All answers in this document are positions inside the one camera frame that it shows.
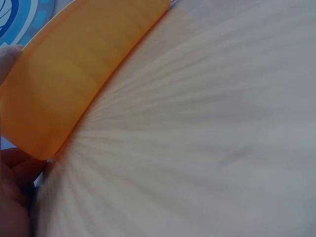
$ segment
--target hand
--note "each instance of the hand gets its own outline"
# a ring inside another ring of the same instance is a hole
[[[0,48],[0,84],[21,52],[20,46]],[[1,151],[0,161],[0,236],[31,235],[29,207],[34,195],[34,180],[46,162],[35,160],[18,148]]]

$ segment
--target orange object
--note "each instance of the orange object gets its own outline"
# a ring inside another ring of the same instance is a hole
[[[51,158],[170,0],[75,0],[23,49],[0,87],[2,135]]]

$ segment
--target blue printed design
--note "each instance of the blue printed design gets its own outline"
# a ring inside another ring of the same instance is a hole
[[[0,0],[0,46],[26,45],[50,20],[55,0]]]

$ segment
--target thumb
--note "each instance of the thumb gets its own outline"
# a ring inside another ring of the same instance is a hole
[[[0,85],[20,56],[22,48],[21,45],[0,47]]]

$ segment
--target orange band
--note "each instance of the orange band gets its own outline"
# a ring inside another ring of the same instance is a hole
[[[170,0],[75,0],[23,49],[0,87],[2,135],[51,158]]]

